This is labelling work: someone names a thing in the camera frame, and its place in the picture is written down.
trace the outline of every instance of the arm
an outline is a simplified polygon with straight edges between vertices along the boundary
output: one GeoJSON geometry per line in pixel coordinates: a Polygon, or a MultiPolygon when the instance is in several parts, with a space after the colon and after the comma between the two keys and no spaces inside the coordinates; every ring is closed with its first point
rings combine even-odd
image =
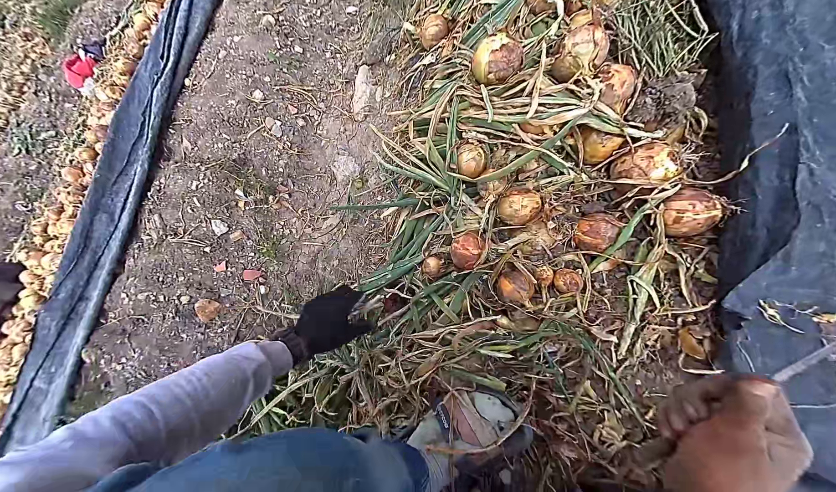
{"type": "Polygon", "coordinates": [[[281,341],[212,355],[8,453],[0,459],[0,490],[80,490],[129,463],[180,461],[215,440],[291,367],[281,341]]]}

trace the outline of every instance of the jeans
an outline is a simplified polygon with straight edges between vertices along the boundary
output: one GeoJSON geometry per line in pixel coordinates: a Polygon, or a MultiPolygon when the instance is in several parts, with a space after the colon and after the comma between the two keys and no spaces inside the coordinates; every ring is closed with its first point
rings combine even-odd
{"type": "Polygon", "coordinates": [[[327,429],[275,432],[225,441],[160,468],[119,468],[92,492],[424,492],[421,453],[403,442],[360,441],[327,429]]]}

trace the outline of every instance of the red cloth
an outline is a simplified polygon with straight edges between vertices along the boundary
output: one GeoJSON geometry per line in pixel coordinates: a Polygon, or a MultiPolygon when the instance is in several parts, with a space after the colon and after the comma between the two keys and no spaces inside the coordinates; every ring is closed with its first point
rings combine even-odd
{"type": "Polygon", "coordinates": [[[93,75],[93,68],[96,66],[96,61],[92,58],[81,59],[77,54],[73,54],[62,62],[62,73],[65,74],[65,81],[74,88],[82,88],[84,81],[93,75]]]}

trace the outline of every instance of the red object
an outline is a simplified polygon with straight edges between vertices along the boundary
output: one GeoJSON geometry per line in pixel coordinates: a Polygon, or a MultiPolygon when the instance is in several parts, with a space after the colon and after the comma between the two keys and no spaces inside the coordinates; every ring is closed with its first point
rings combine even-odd
{"type": "Polygon", "coordinates": [[[256,279],[258,279],[262,276],[263,276],[263,272],[261,272],[259,270],[245,270],[244,272],[242,272],[242,278],[244,280],[247,280],[248,282],[251,282],[252,280],[256,280],[256,279]]]}
{"type": "Polygon", "coordinates": [[[74,88],[82,88],[84,81],[93,76],[93,69],[96,61],[92,58],[82,59],[79,55],[73,54],[62,62],[62,73],[65,74],[65,81],[74,88]]]}

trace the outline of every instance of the hand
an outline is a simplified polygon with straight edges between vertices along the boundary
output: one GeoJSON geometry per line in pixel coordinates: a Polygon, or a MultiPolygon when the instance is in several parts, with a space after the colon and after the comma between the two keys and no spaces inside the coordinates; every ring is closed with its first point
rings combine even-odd
{"type": "Polygon", "coordinates": [[[307,302],[296,326],[282,331],[277,337],[290,350],[293,365],[337,349],[372,330],[368,320],[353,323],[348,320],[362,297],[362,292],[343,285],[307,302]]]}
{"type": "Polygon", "coordinates": [[[715,376],[677,388],[659,413],[678,438],[664,486],[681,492],[786,492],[812,461],[782,389],[770,380],[715,376]]]}

